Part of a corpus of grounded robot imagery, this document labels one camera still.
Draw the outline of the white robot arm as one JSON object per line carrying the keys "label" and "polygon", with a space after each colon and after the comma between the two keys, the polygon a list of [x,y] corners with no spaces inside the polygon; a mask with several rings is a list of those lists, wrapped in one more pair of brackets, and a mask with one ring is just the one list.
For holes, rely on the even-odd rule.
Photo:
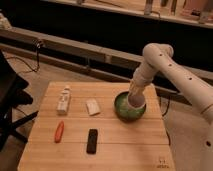
{"label": "white robot arm", "polygon": [[128,104],[137,108],[145,103],[143,91],[160,71],[209,123],[200,171],[213,171],[213,86],[173,61],[169,44],[149,43],[143,48],[142,62],[130,83]]}

